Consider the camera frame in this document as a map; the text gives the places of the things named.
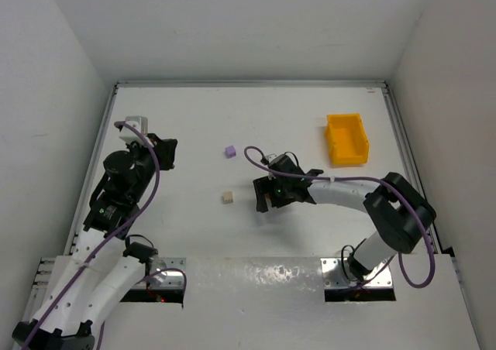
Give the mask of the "light wood cube block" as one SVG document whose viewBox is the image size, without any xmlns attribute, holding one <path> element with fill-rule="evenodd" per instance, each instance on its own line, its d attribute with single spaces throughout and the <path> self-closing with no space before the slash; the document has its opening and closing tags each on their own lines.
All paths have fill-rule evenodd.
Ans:
<svg viewBox="0 0 496 350">
<path fill-rule="evenodd" d="M 224 191 L 222 193 L 222 203 L 223 204 L 232 204 L 233 202 L 234 202 L 233 192 L 230 190 Z"/>
</svg>

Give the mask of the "purple cube block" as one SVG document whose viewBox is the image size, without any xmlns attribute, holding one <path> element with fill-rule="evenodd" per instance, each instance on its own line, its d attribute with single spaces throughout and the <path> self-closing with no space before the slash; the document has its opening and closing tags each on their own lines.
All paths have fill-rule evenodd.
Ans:
<svg viewBox="0 0 496 350">
<path fill-rule="evenodd" d="M 234 146 L 227 146 L 225 148 L 225 155 L 228 159 L 236 156 L 236 148 Z"/>
</svg>

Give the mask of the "yellow plastic bin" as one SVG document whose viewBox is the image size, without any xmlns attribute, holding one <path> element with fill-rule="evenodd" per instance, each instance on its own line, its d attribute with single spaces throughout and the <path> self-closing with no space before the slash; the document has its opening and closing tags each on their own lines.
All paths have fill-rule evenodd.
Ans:
<svg viewBox="0 0 496 350">
<path fill-rule="evenodd" d="M 359 114 L 327 115 L 325 138 L 333 166 L 361 166 L 368 162 L 369 140 Z"/>
</svg>

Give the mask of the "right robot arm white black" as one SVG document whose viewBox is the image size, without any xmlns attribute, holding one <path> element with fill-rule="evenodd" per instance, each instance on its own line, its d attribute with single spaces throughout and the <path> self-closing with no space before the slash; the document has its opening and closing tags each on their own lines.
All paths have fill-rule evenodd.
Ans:
<svg viewBox="0 0 496 350">
<path fill-rule="evenodd" d="M 384 260 L 411 253 L 419 241 L 428 251 L 429 273 L 421 283 L 427 287 L 435 274 L 436 264 L 428 229 L 436 220 L 433 206 L 399 173 L 386 177 L 331 177 L 323 170 L 304 172 L 297 159 L 288 154 L 262 155 L 254 164 L 267 172 L 253 181 L 256 210 L 282 208 L 298 202 L 332 204 L 367 214 L 375 231 L 355 246 L 342 263 L 343 275 L 353 287 L 365 284 L 365 278 Z"/>
</svg>

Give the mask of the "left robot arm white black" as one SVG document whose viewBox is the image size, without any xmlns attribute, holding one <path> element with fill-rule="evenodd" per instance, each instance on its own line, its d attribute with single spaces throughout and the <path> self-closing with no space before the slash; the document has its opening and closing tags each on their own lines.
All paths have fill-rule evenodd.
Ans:
<svg viewBox="0 0 496 350">
<path fill-rule="evenodd" d="M 23 349 L 94 349 L 114 306 L 149 273 L 158 251 L 130 242 L 128 233 L 144 210 L 147 188 L 157 191 L 160 172 L 174 168 L 176 139 L 149 133 L 110 153 L 89 199 L 71 259 L 51 294 L 12 333 Z"/>
</svg>

